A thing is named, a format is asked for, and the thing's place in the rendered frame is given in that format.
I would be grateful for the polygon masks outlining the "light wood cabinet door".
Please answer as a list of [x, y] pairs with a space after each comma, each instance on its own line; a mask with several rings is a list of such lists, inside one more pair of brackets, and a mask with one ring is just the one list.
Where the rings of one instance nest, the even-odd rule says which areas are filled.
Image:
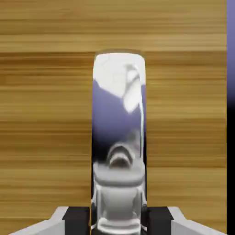
[[[148, 205], [227, 232], [226, 53], [144, 57]], [[89, 205], [93, 61], [0, 54], [0, 235]]]

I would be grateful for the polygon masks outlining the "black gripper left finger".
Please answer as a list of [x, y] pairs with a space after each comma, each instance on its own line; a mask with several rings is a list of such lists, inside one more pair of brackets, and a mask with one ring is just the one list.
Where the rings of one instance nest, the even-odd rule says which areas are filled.
[[90, 235], [90, 208], [58, 207], [49, 219], [9, 235]]

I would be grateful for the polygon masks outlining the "light wood cabinet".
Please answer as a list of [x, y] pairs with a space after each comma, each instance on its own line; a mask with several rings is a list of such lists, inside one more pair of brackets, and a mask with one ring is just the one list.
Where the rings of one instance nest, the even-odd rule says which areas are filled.
[[0, 0], [0, 54], [224, 51], [226, 0]]

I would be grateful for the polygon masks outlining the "curved shiny metal handle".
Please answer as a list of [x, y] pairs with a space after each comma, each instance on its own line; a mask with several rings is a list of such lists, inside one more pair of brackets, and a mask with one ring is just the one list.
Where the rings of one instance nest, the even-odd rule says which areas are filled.
[[142, 235], [146, 201], [145, 60], [132, 50], [95, 55], [91, 235]]

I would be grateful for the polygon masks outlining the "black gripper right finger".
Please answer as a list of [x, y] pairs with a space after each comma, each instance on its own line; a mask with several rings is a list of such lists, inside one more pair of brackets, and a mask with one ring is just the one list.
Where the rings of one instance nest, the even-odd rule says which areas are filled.
[[149, 207], [148, 235], [226, 235], [198, 222], [188, 220], [178, 207]]

